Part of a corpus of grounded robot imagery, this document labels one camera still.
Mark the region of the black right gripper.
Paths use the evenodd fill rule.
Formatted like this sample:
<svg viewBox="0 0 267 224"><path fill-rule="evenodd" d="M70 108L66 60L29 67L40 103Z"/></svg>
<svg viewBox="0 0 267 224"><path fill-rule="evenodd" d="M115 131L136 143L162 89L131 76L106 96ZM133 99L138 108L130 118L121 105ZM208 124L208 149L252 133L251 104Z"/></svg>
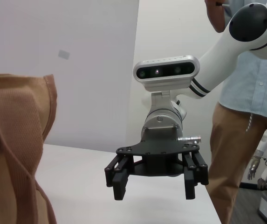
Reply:
<svg viewBox="0 0 267 224"><path fill-rule="evenodd" d="M208 165L199 152L201 138L179 134L174 127L147 128L139 143L117 149L117 155L104 169L106 186L113 188L115 200L123 200L129 175L184 174L187 200L195 198L198 183L208 185Z"/></svg>

